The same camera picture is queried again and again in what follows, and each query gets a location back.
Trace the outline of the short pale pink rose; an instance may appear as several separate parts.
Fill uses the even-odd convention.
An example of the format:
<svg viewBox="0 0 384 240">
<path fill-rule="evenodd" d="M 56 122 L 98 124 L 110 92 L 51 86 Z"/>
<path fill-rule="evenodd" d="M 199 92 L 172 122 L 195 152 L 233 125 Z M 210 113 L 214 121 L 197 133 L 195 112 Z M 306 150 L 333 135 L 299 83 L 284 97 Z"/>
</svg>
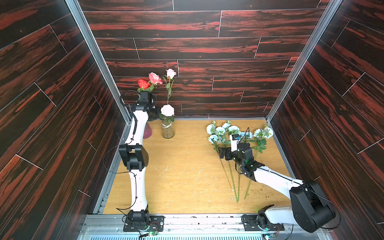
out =
<svg viewBox="0 0 384 240">
<path fill-rule="evenodd" d="M 175 109 L 171 105 L 164 105 L 161 108 L 161 113 L 159 117 L 161 120 L 165 121 L 165 124 L 169 125 L 174 121 Z"/>
</svg>

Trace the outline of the clear glass vase with ribbon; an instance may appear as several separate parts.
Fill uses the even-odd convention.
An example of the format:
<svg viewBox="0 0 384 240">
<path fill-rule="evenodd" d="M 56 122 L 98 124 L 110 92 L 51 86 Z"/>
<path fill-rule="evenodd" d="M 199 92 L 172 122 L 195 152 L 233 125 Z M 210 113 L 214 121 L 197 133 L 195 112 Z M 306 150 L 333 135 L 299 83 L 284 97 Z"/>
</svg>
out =
<svg viewBox="0 0 384 240">
<path fill-rule="evenodd" d="M 171 139 L 175 136 L 173 122 L 171 120 L 162 120 L 162 136 L 165 139 Z"/>
</svg>

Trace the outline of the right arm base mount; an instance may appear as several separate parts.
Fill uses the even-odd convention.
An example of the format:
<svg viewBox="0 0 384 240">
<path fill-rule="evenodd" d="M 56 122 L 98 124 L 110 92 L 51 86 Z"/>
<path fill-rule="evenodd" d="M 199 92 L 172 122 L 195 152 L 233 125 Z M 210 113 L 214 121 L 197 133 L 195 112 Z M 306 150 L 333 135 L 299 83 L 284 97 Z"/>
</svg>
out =
<svg viewBox="0 0 384 240">
<path fill-rule="evenodd" d="M 285 230 L 285 227 L 281 224 L 272 224 L 267 216 L 266 210 L 274 205 L 268 205 L 258 211 L 257 214 L 242 215 L 241 221 L 245 228 L 245 231 L 281 231 Z"/>
</svg>

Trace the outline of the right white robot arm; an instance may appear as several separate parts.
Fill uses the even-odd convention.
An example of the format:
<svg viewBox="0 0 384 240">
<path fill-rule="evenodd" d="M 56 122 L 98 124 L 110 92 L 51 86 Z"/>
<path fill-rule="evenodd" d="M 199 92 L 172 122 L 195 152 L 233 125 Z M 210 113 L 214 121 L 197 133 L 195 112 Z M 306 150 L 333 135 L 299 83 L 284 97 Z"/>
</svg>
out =
<svg viewBox="0 0 384 240">
<path fill-rule="evenodd" d="M 260 229 L 272 225 L 298 225 L 313 233 L 336 217 L 336 210 L 315 181 L 302 181 L 282 175 L 255 161 L 250 144 L 232 144 L 230 148 L 218 148 L 221 159 L 235 161 L 241 173 L 254 182 L 264 184 L 286 196 L 289 207 L 274 205 L 262 208 L 257 214 Z"/>
</svg>

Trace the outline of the white flower stem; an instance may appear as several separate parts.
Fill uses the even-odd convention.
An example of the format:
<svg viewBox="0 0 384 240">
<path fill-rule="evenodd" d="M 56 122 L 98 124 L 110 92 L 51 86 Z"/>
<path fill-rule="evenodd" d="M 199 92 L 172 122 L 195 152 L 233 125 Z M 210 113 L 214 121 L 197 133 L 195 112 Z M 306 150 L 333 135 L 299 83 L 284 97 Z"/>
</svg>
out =
<svg viewBox="0 0 384 240">
<path fill-rule="evenodd" d="M 220 158 L 221 166 L 235 194 L 235 200 L 238 203 L 239 193 L 236 189 L 233 168 L 230 161 L 233 161 L 237 156 L 236 142 L 240 129 L 232 125 L 231 121 L 226 121 L 221 126 L 218 126 L 216 121 L 212 121 L 212 123 L 206 127 L 206 131 L 210 135 L 208 141 Z"/>
</svg>

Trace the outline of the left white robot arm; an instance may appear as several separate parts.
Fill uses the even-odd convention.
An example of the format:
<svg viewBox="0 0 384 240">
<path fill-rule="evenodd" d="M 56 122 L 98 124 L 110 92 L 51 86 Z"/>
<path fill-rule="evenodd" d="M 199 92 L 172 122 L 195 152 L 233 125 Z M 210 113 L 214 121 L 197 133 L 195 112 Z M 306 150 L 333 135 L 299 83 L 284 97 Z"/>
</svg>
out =
<svg viewBox="0 0 384 240">
<path fill-rule="evenodd" d="M 121 99 L 132 118 L 129 135 L 125 143 L 119 146 L 123 164 L 131 179 L 132 201 L 125 220 L 126 232 L 150 225 L 150 213 L 145 192 L 145 173 L 149 164 L 149 154 L 143 146 L 143 139 L 150 114 L 156 113 L 156 98 L 149 92 L 140 92 L 138 95 L 139 99 L 133 105 L 126 105 L 125 101 Z"/>
</svg>

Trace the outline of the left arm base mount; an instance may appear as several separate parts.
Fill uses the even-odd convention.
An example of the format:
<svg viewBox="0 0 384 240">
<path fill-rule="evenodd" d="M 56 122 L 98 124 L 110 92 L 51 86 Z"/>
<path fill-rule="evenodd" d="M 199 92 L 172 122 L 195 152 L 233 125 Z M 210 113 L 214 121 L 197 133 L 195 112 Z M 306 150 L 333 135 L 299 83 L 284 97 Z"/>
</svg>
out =
<svg viewBox="0 0 384 240">
<path fill-rule="evenodd" d="M 123 232 L 162 232 L 165 216 L 151 215 L 149 210 L 134 212 L 131 210 L 126 216 Z"/>
</svg>

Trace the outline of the small light blue sprig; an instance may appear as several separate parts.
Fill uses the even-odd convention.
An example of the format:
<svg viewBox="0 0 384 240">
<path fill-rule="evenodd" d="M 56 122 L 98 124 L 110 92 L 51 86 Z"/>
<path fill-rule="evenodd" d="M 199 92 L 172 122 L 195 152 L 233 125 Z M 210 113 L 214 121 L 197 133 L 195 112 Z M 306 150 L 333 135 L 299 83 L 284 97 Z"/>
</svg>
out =
<svg viewBox="0 0 384 240">
<path fill-rule="evenodd" d="M 213 145 L 215 151 L 216 151 L 216 152 L 218 153 L 218 155 L 220 156 L 219 147 L 220 147 L 221 144 L 222 144 L 222 138 L 221 138 L 221 136 L 218 136 L 218 135 L 216 135 L 216 134 L 213 134 L 213 135 L 210 135 L 210 136 L 209 136 L 208 140 L 209 140 L 209 142 Z M 229 180 L 229 177 L 228 177 L 228 174 L 227 174 L 226 169 L 225 169 L 225 167 L 224 167 L 223 161 L 222 161 L 221 158 L 219 158 L 219 160 L 220 160 L 221 166 L 222 166 L 222 168 L 223 168 L 223 171 L 224 171 L 224 173 L 225 173 L 225 176 L 226 176 L 226 178 L 227 178 L 227 181 L 228 181 L 228 183 L 229 183 L 229 186 L 230 186 L 230 188 L 232 188 L 231 183 L 230 183 L 230 180 Z"/>
</svg>

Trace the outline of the light blue flower bunch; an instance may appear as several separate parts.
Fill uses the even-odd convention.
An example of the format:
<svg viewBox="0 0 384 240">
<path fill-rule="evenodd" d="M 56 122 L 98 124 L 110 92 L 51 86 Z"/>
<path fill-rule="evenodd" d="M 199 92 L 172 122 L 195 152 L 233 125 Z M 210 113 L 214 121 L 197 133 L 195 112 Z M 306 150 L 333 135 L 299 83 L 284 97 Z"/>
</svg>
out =
<svg viewBox="0 0 384 240">
<path fill-rule="evenodd" d="M 262 153 L 263 150 L 266 150 L 267 139 L 270 139 L 274 135 L 273 130 L 268 127 L 268 124 L 263 125 L 263 129 L 257 129 L 253 133 L 253 137 L 250 138 L 250 143 L 256 143 L 255 147 L 252 147 L 256 151 L 257 157 L 258 153 Z"/>
</svg>

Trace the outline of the blue purple glass vase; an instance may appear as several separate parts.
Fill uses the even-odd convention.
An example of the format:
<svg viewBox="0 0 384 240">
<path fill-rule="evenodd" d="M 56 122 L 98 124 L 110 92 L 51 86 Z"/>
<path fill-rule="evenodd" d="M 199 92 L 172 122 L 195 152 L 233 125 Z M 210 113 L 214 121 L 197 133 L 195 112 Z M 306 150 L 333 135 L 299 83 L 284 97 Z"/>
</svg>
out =
<svg viewBox="0 0 384 240">
<path fill-rule="evenodd" d="M 148 139 L 152 136 L 153 131 L 149 123 L 147 122 L 144 129 L 143 139 Z"/>
</svg>

